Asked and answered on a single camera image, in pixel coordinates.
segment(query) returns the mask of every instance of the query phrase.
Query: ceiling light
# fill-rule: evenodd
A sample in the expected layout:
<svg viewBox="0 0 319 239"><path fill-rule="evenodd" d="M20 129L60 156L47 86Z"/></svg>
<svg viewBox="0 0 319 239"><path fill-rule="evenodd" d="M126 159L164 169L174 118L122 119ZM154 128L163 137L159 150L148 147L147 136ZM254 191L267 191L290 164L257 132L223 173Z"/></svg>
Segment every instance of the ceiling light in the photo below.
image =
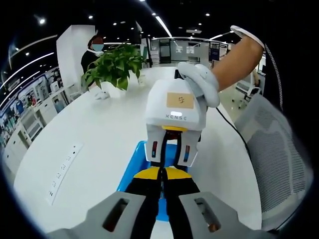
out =
<svg viewBox="0 0 319 239"><path fill-rule="evenodd" d="M45 19L44 19L44 18L40 19L39 23L40 23L41 25L45 24Z"/></svg>
<svg viewBox="0 0 319 239"><path fill-rule="evenodd" d="M129 42L104 42L104 45L121 45L121 44L131 45L131 43Z"/></svg>
<svg viewBox="0 0 319 239"><path fill-rule="evenodd" d="M34 62L36 62L36 61L38 61L38 60L40 60L40 59L42 59L42 58L44 58L44 57L53 55L53 54L54 54L54 52L51 52L51 53L49 53L49 54L46 54L46 55L44 55L44 56L41 56L41 57L39 57L39 58L37 58L37 59L35 59L35 60L29 62L28 64L22 66L19 70L17 70L17 71L14 72L10 77L8 77L8 79L0 86L0 89L8 82L13 76L15 76L18 72L20 72L21 70L23 70L23 69L24 69L25 67L27 67L28 65L31 65L32 63L34 63Z"/></svg>
<svg viewBox="0 0 319 239"><path fill-rule="evenodd" d="M157 16L156 17L157 21L161 24L161 26L164 28L164 30L166 31L166 33L169 35L169 37L172 37L171 33L169 32L168 28L166 27L165 23L163 22L163 20Z"/></svg>
<svg viewBox="0 0 319 239"><path fill-rule="evenodd" d="M219 37L221 37L221 36L222 36L222 34L220 34L220 35L218 35L218 36L215 36L215 37L212 37L212 38L210 38L209 40L216 39L216 38L219 38Z"/></svg>

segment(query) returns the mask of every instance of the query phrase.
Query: white wall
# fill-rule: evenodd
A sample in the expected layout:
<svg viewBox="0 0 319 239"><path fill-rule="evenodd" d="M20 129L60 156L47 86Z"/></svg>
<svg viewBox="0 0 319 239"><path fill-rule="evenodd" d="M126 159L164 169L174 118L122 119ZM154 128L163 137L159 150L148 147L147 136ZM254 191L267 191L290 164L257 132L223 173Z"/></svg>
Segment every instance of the white wall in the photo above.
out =
<svg viewBox="0 0 319 239"><path fill-rule="evenodd" d="M78 90L81 89L81 59L94 35L95 26L72 25L57 39L57 58L64 87L75 84Z"/></svg>

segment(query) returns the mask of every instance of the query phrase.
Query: black ceiling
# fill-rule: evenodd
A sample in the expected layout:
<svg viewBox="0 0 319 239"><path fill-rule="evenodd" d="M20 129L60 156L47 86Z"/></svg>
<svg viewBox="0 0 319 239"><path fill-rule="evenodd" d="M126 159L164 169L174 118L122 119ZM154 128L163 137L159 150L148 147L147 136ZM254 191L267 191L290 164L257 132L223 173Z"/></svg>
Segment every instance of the black ceiling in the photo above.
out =
<svg viewBox="0 0 319 239"><path fill-rule="evenodd" d="M194 37L211 38L229 32L239 11L238 4L217 0L46 0L31 1L29 5L23 6L27 6L27 9L20 11L24 12L24 15L19 18L21 20L16 23L16 28L11 28L14 35L10 36L10 50L2 51L15 54L10 58L11 64L6 57L5 62L0 65L2 77L7 79L29 62L51 52L54 54L25 67L8 82L21 77L27 78L37 71L44 72L50 66L57 66L56 39L72 24L95 25L99 33L105 37L105 42L123 42L127 39L132 41L135 31L131 28L136 28L136 21L143 29L143 37L166 37L168 34L152 15L156 13L172 36L190 37L191 33L187 33L186 30L198 29L202 32ZM40 25L39 20L42 18L45 19L45 24ZM16 48L21 49L54 35L57 37L16 52ZM218 40L236 42L239 38L235 34L227 34ZM0 90L0 102L4 99L3 93L6 88Z"/></svg>

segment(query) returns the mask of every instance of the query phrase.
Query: mesh chair back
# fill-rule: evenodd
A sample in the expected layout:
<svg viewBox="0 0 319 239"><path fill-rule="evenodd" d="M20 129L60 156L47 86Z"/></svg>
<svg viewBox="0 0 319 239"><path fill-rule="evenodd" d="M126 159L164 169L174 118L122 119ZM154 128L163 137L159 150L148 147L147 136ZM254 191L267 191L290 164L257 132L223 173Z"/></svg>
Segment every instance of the mesh chair back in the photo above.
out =
<svg viewBox="0 0 319 239"><path fill-rule="evenodd" d="M252 98L235 125L251 153L262 229L277 229L294 213L311 185L310 159L287 119L261 95Z"/></svg>

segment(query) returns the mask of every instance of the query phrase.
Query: white tabletop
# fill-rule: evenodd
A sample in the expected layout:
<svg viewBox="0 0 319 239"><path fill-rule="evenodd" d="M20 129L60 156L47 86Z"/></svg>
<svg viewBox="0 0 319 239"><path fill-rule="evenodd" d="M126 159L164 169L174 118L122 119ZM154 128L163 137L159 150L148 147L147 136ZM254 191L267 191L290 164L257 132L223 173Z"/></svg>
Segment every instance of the white tabletop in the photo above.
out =
<svg viewBox="0 0 319 239"><path fill-rule="evenodd" d="M174 78L173 67L143 71L147 84ZM59 113L30 146L14 189L25 210L44 231L71 228L87 210L114 193L137 143L147 139L144 110L149 86L131 87L120 99L95 100L85 93ZM221 105L220 110L229 119ZM83 147L70 166L51 206L47 192L74 143ZM261 228L258 185L241 138L218 114L207 112L190 174L201 191L210 191L238 212L239 220ZM169 223L157 221L152 239L172 238Z"/></svg>

